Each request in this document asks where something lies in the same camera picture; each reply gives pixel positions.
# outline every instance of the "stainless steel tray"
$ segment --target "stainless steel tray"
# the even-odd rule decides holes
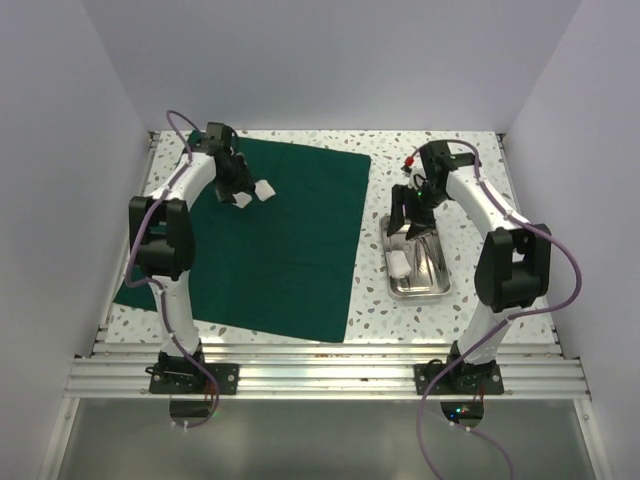
[[[438,230],[421,235],[412,240],[406,240],[409,224],[405,224],[399,232],[387,237],[389,215],[380,219],[380,234],[384,250],[384,261],[387,253],[393,250],[403,250],[411,265],[411,273],[400,279],[392,278],[387,265],[387,280],[392,297],[399,300],[415,298],[431,298],[445,295],[451,290],[449,270],[442,253],[442,245]]]

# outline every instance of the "white wall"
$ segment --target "white wall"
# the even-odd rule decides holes
[[[78,1],[4,2],[0,60],[0,478],[29,480],[95,335],[148,137]]]
[[[555,316],[580,355],[620,479],[640,478],[640,3],[584,0],[507,135],[524,212],[576,253],[577,303]],[[573,287],[553,261],[552,300]]]
[[[580,0],[83,0],[148,129],[495,129]]]

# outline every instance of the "white cloth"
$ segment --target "white cloth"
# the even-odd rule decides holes
[[[407,256],[402,250],[387,252],[387,266],[389,275],[393,278],[403,278],[411,273],[411,265],[409,265]]]
[[[256,195],[261,202],[269,200],[275,194],[276,191],[271,185],[269,185],[269,182],[267,182],[266,180],[258,180],[256,182]]]
[[[244,192],[234,193],[233,198],[236,200],[234,205],[238,208],[244,208],[251,202],[251,195]]]

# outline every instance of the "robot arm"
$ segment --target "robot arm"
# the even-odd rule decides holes
[[[446,141],[435,141],[420,149],[420,157],[424,176],[412,176],[410,185],[393,188],[387,235],[396,233],[404,225],[405,217],[411,222],[408,239],[427,233],[435,227],[433,209],[445,200],[454,200],[484,238],[474,277],[478,306],[468,328],[452,347],[448,357],[451,363],[506,317],[531,306],[547,292],[551,244],[500,213],[476,179],[472,154],[452,154]],[[422,184],[413,181],[417,177],[423,178]],[[513,211],[488,181],[484,184],[512,217],[529,223]],[[545,225],[536,227],[549,232]],[[473,394],[496,375],[496,353],[507,331],[508,328],[502,328],[450,372],[446,382],[451,393]],[[433,378],[434,374],[427,372],[425,376]]]
[[[203,388],[201,372],[184,357],[171,336],[175,335],[184,351],[207,367],[189,296],[189,270],[195,259],[189,210],[211,182],[220,201],[242,208],[251,200],[256,184],[244,156],[232,148],[234,135],[233,129],[220,123],[209,123],[204,134],[194,132],[189,138],[191,157],[183,153],[162,186],[149,196],[132,198],[129,203],[133,247],[143,218],[156,201],[164,198],[151,216],[134,259],[143,275],[153,279],[149,285],[158,312],[162,312],[164,295],[168,322],[162,326],[163,344],[158,362],[147,369],[152,375],[150,393],[195,393]]]

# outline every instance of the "green cloth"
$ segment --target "green cloth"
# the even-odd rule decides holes
[[[245,138],[240,147],[276,196],[239,209],[218,202],[213,184],[202,191],[191,209],[194,318],[342,342],[371,159]],[[115,302],[156,310],[147,286],[123,285]]]

